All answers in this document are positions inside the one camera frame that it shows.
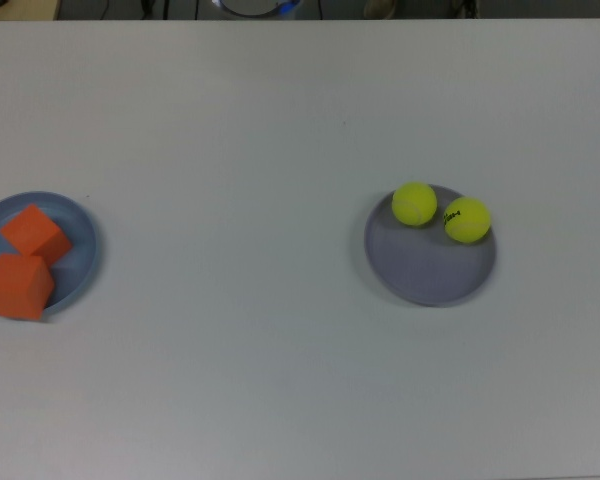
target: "gray plate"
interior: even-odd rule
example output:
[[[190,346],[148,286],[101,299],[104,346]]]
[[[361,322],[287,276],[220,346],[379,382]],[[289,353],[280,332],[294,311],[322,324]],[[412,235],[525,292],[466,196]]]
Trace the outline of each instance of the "gray plate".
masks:
[[[396,295],[421,305],[450,306],[468,299],[487,280],[496,261],[496,241],[492,230],[471,245],[449,238],[442,214],[461,195],[431,187],[438,209],[422,227],[396,220],[393,192],[383,198],[367,220],[365,251],[376,275]]]

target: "orange foam cube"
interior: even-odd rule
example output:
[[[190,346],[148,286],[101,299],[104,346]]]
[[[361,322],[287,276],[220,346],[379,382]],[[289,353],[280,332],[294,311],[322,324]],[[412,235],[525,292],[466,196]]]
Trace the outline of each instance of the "orange foam cube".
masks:
[[[47,266],[71,250],[71,242],[42,210],[29,205],[0,229],[0,233],[22,255],[36,255]]]
[[[0,255],[0,316],[39,320],[54,286],[42,257]]]

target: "blue light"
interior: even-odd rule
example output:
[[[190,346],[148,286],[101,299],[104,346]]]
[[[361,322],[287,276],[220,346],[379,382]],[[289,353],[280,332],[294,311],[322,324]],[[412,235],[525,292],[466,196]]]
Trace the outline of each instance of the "blue light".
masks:
[[[280,12],[280,15],[284,15],[285,13],[289,13],[291,10],[293,10],[293,7],[295,7],[293,3],[285,3],[278,11]]]

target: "tennis ball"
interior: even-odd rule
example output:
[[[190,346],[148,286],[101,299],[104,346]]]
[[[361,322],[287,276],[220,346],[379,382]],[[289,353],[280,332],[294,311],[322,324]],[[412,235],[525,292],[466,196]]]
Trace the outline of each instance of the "tennis ball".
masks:
[[[473,243],[486,235],[491,226],[489,210],[477,198],[460,197],[444,211],[444,230],[454,240]]]
[[[427,223],[438,208],[436,193],[426,183],[405,183],[393,194],[391,210],[398,221],[417,227]]]

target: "white table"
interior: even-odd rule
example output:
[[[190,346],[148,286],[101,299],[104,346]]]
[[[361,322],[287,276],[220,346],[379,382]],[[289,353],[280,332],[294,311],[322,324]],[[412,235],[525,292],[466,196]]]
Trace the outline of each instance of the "white table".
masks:
[[[491,207],[469,303],[366,264],[413,179]],[[0,199],[38,189],[105,256],[0,319],[0,479],[600,475],[600,21],[3,25]]]

